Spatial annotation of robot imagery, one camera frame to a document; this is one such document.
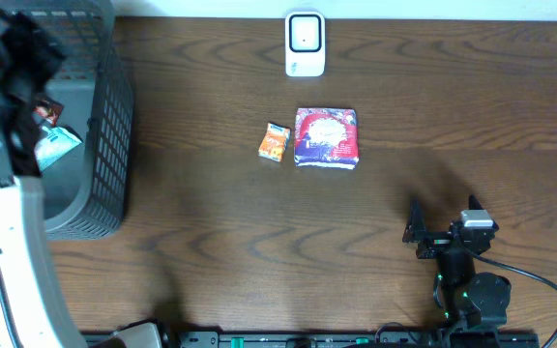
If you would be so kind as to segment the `red purple snack bag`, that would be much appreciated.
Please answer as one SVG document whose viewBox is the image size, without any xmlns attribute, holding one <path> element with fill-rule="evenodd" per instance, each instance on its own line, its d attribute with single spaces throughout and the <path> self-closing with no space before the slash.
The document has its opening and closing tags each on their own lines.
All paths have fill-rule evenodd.
<svg viewBox="0 0 557 348">
<path fill-rule="evenodd" d="M 297 166 L 353 170 L 359 160 L 358 119 L 354 109 L 297 110 L 294 139 Z"/>
</svg>

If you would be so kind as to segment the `small orange snack box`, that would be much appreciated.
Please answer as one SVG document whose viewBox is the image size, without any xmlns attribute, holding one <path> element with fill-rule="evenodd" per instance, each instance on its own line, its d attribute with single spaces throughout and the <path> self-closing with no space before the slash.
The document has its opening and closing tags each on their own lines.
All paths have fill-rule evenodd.
<svg viewBox="0 0 557 348">
<path fill-rule="evenodd" d="M 258 156 L 281 162 L 290 140 L 291 129 L 273 123 L 267 125 L 266 133 L 258 148 Z"/>
</svg>

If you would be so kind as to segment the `teal white snack packet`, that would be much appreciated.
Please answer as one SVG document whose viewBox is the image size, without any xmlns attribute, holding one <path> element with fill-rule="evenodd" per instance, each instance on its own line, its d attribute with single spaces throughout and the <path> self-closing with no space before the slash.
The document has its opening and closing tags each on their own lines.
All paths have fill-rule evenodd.
<svg viewBox="0 0 557 348">
<path fill-rule="evenodd" d="M 46 170 L 82 143 L 80 138 L 61 127 L 42 126 L 42 134 L 34 150 L 40 171 Z"/>
</svg>

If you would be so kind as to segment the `orange brown snack bar wrapper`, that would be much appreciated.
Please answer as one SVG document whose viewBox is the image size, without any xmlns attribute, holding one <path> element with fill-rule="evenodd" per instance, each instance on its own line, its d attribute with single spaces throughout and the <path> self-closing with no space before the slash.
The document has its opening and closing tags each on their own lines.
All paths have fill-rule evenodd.
<svg viewBox="0 0 557 348">
<path fill-rule="evenodd" d="M 52 99 L 39 101 L 35 108 L 35 112 L 52 126 L 57 124 L 63 110 L 64 105 Z"/>
</svg>

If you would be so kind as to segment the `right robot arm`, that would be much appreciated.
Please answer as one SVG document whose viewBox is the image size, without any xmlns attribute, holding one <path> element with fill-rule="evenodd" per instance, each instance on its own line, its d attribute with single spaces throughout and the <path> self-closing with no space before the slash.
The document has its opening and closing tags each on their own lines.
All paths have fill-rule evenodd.
<svg viewBox="0 0 557 348">
<path fill-rule="evenodd" d="M 402 241 L 417 245 L 419 259 L 433 259 L 437 276 L 433 285 L 436 305 L 446 321 L 425 333 L 420 343 L 438 347 L 499 347 L 498 328 L 507 323 L 512 286 L 507 278 L 478 273 L 474 260 L 490 249 L 499 226 L 471 195 L 468 208 L 446 231 L 425 226 L 418 201 L 410 203 Z"/>
</svg>

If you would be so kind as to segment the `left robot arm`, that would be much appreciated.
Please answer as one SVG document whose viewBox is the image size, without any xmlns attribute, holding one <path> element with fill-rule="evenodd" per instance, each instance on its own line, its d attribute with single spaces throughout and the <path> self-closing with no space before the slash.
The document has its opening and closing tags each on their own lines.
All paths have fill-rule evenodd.
<svg viewBox="0 0 557 348">
<path fill-rule="evenodd" d="M 84 347 L 45 233 L 33 112 L 66 55 L 29 16 L 0 8 L 0 347 Z"/>
</svg>

